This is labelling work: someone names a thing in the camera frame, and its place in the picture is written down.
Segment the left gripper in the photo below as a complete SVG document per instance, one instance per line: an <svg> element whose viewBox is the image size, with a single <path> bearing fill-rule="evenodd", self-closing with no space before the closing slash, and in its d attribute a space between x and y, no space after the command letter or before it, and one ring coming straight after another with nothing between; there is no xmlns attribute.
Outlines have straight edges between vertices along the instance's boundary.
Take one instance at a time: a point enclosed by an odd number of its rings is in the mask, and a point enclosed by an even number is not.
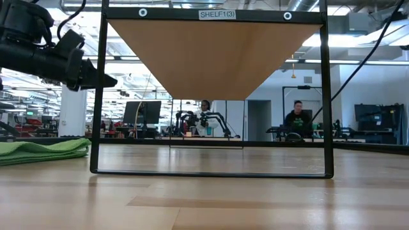
<svg viewBox="0 0 409 230"><path fill-rule="evenodd" d="M68 55L67 66L66 66L66 86L69 90L78 91L78 79L81 72L82 65L82 88L83 89L95 89L98 85L98 71L93 66L93 63L87 59L82 60L84 51L81 49L74 48ZM118 81L107 75L103 74L104 88L112 88L117 85Z"/></svg>

